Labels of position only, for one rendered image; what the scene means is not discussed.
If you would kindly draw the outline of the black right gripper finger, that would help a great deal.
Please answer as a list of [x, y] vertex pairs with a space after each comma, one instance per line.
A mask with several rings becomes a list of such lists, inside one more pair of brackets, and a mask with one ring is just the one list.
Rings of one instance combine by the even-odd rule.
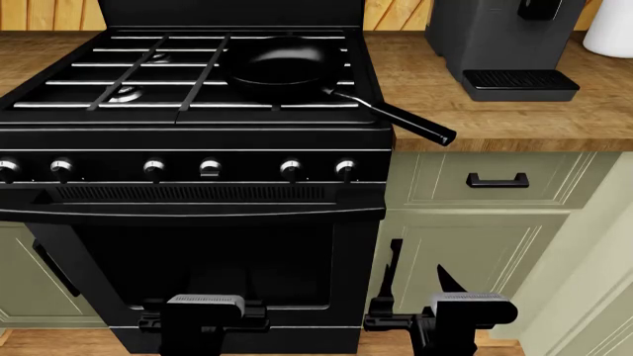
[[387, 316], [393, 313], [394, 296], [392, 287], [381, 287], [378, 296], [373, 298], [368, 308], [368, 315], [371, 316]]
[[463, 302], [468, 299], [467, 291], [440, 264], [437, 275], [442, 293], [436, 296], [437, 301]]

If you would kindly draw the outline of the black stove storage drawer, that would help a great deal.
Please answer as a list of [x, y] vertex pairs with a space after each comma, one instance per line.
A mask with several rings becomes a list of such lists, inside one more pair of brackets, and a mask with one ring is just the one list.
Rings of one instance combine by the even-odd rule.
[[[112, 326], [111, 331], [132, 354], [156, 354], [160, 334], [132, 326]], [[224, 354], [354, 354], [361, 330], [358, 326], [286, 327], [275, 326], [264, 333], [230, 333]]]

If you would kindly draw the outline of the chrome black stove knob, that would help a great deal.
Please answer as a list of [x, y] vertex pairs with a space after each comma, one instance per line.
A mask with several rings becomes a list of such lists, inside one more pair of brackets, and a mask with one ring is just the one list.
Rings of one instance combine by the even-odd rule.
[[11, 159], [0, 159], [0, 180], [4, 183], [14, 183], [20, 172], [21, 168], [17, 162]]
[[222, 170], [222, 164], [212, 157], [204, 159], [199, 165], [200, 177], [204, 179], [218, 179]]
[[166, 168], [161, 159], [151, 158], [144, 163], [142, 171], [147, 180], [152, 183], [160, 183], [163, 180]]
[[355, 177], [356, 170], [357, 162], [353, 159], [341, 159], [334, 168], [336, 176], [343, 183], [351, 183]]
[[299, 159], [286, 159], [280, 165], [280, 174], [289, 183], [297, 183], [303, 177], [303, 165]]
[[67, 157], [55, 159], [49, 166], [50, 172], [59, 183], [68, 183], [74, 174], [74, 165]]

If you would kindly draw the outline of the black gas stove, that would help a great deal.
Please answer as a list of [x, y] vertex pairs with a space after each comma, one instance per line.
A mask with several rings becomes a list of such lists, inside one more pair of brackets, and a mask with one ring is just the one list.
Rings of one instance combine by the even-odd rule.
[[[382, 97], [362, 34], [363, 0], [97, 2], [106, 29], [95, 38], [120, 30], [157, 30], [225, 32], [226, 44], [231, 38], [342, 39], [351, 73], [340, 78], [338, 87], [364, 99]], [[9, 95], [32, 88], [64, 58], [0, 97], [0, 159], [21, 168], [14, 183], [0, 180], [0, 205], [298, 204], [328, 201], [348, 187], [381, 189], [385, 198], [393, 129], [359, 103], [348, 100], [324, 109], [214, 104], [183, 110], [8, 109]], [[68, 183], [59, 183], [50, 172], [59, 157], [74, 165]], [[223, 166], [218, 179], [200, 177], [199, 165], [208, 157]], [[151, 158], [165, 164], [160, 183], [143, 174]], [[297, 183], [280, 174], [289, 158], [303, 165]], [[341, 159], [357, 162], [351, 183], [335, 174]]]

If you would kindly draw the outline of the large round gas burner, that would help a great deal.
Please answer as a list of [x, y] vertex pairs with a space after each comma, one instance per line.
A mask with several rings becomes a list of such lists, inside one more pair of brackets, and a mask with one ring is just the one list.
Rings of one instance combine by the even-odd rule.
[[143, 94], [143, 88], [137, 85], [122, 85], [110, 99], [109, 103], [129, 103], [137, 100]]

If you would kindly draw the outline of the black oven door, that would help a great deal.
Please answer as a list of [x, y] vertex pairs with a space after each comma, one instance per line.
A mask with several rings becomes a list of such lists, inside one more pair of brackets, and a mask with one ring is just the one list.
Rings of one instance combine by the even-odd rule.
[[[348, 187], [328, 201], [385, 204]], [[263, 302], [274, 326], [358, 326], [381, 220], [27, 227], [99, 317], [135, 327], [151, 302], [180, 294]]]

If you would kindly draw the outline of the sage green corner cabinet panel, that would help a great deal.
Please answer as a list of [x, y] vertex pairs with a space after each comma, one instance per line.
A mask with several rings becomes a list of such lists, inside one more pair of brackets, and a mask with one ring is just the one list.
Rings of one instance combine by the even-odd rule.
[[491, 331], [525, 356], [633, 356], [633, 152], [622, 153], [546, 248]]

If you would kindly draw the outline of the sage green drawer front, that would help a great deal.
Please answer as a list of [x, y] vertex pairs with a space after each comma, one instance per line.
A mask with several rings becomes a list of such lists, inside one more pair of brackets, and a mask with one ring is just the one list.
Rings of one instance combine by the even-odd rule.
[[[593, 153], [422, 153], [407, 192], [409, 204], [457, 207], [521, 207], [561, 204], [587, 172]], [[472, 189], [468, 174], [512, 180], [527, 174], [527, 189]]]

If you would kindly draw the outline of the black coffee machine drip tray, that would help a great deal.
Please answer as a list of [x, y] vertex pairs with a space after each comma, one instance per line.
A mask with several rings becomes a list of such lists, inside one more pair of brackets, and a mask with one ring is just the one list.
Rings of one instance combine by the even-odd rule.
[[569, 102], [580, 90], [558, 70], [464, 70], [462, 85], [478, 102]]

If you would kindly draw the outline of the black cast iron grate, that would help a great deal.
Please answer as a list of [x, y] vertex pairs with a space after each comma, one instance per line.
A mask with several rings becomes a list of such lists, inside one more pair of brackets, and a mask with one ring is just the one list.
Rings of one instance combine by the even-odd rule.
[[[219, 66], [227, 39], [225, 32], [109, 32], [52, 66], [32, 88], [9, 95], [8, 109], [183, 110]], [[156, 52], [168, 52], [171, 62], [146, 63]], [[122, 85], [141, 86], [143, 94], [129, 103], [109, 103]]]
[[[228, 41], [226, 51], [233, 44], [247, 44], [252, 45], [255, 41], [261, 39], [239, 39], [239, 38], [231, 38]], [[344, 58], [344, 67], [341, 70], [338, 81], [341, 77], [348, 75], [351, 73], [351, 69], [346, 67], [345, 64], [349, 61], [348, 53], [344, 50], [346, 49], [346, 43], [342, 39], [326, 39], [326, 38], [306, 38], [306, 39], [316, 39], [321, 41], [329, 41], [332, 44], [335, 44], [340, 48], [343, 53]], [[228, 85], [226, 82], [226, 75], [224, 69], [222, 68], [223, 62], [223, 52], [219, 57], [219, 66], [215, 67], [211, 72], [208, 79], [203, 82], [200, 91], [198, 92], [195, 99], [192, 101], [193, 105], [198, 104], [214, 104], [221, 106], [225, 109], [236, 109], [241, 108], [244, 109], [246, 107], [254, 107], [254, 106], [281, 106], [281, 107], [291, 107], [291, 108], [299, 108], [299, 109], [324, 109], [325, 106], [330, 105], [339, 105], [347, 103], [348, 100], [345, 100], [340, 97], [330, 97], [326, 94], [317, 94], [313, 100], [302, 99], [296, 103], [286, 103], [286, 104], [276, 104], [271, 103], [263, 98], [255, 97], [251, 94], [247, 94], [243, 91], [240, 91], [238, 88], [235, 88], [231, 85]]]

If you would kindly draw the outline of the dark grey coffee machine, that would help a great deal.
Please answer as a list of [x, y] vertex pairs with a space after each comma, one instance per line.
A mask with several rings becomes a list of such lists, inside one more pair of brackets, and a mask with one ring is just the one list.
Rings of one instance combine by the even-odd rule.
[[425, 37], [464, 70], [557, 70], [586, 0], [433, 0]]

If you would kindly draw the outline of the black frying pan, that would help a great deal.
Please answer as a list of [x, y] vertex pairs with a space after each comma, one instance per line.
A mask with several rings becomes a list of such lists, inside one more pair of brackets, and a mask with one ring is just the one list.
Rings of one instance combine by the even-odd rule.
[[447, 146], [457, 133], [381, 100], [369, 100], [336, 88], [344, 67], [343, 53], [329, 41], [275, 37], [254, 44], [232, 44], [223, 54], [226, 82], [271, 103], [313, 100], [317, 94], [340, 97], [366, 106], [379, 118]]

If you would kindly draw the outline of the white ceramic jar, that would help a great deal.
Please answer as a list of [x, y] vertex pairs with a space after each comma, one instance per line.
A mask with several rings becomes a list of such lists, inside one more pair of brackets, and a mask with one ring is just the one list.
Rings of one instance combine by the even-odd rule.
[[583, 46], [615, 58], [633, 58], [633, 0], [602, 0]]

